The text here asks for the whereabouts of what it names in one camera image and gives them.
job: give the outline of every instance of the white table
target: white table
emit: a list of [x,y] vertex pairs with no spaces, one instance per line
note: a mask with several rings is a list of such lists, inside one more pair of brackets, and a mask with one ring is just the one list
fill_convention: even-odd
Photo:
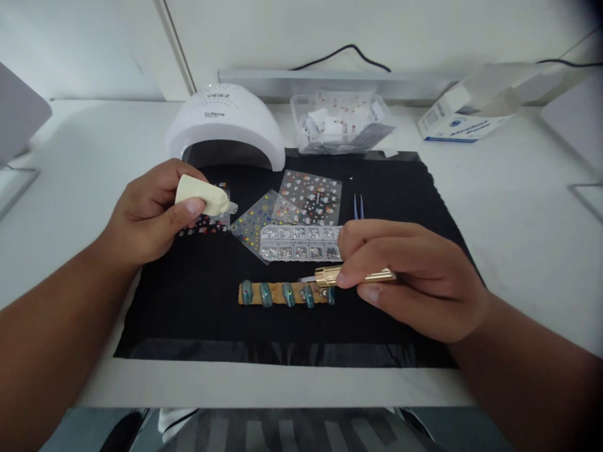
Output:
[[[41,170],[0,222],[0,306],[90,243],[126,183],[167,158],[180,104],[58,101],[15,166]],[[288,105],[271,107],[295,147]],[[594,181],[566,145],[523,109],[474,144],[423,142],[423,109],[392,109],[378,149],[417,151],[489,288],[571,341],[601,353],[603,226],[569,193]],[[446,369],[328,369],[112,358],[111,340],[79,403],[102,407],[457,406],[473,403]]]

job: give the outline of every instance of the cardboard box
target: cardboard box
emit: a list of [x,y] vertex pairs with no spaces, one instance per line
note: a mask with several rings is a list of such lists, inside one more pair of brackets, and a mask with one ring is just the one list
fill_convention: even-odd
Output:
[[521,106],[515,88],[546,67],[531,63],[485,65],[446,91],[419,120],[424,139],[473,143],[513,116]]

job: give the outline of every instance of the press-on nail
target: press-on nail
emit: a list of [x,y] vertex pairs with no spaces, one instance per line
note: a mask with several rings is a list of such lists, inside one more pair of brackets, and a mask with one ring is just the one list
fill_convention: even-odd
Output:
[[259,285],[259,295],[265,308],[272,306],[272,292],[267,282],[262,282]]
[[312,287],[309,284],[306,284],[301,288],[301,298],[306,302],[306,305],[312,309],[314,307],[314,293],[312,292]]
[[249,305],[253,301],[253,287],[251,281],[246,279],[241,283],[241,295],[243,298],[243,304]]
[[290,282],[283,283],[283,297],[285,298],[287,306],[290,308],[295,306],[295,295],[293,294],[293,286]]
[[335,288],[329,287],[327,288],[327,303],[331,306],[335,304]]

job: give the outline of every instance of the black mat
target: black mat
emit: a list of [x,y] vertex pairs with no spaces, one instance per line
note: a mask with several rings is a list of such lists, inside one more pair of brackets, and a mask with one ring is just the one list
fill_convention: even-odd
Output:
[[[414,222],[456,242],[463,238],[415,153],[396,159],[287,157],[285,168],[343,182],[340,224],[353,218],[354,194],[362,194],[366,218]],[[210,181],[226,181],[239,212],[282,173],[250,166],[204,168]],[[296,281],[323,264],[273,262],[265,266],[234,236],[177,237],[170,251],[144,267],[116,357],[272,363],[329,367],[455,367],[441,343],[421,336],[360,298],[336,293],[336,305],[294,308],[239,306],[244,279]]]

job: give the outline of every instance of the white nail lamp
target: white nail lamp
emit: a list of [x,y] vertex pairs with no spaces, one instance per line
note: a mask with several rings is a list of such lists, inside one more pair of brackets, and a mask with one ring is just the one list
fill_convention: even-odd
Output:
[[172,157],[197,168],[248,164],[281,171],[285,167],[283,137],[272,113],[239,85],[210,85],[188,99],[168,131],[166,146]]

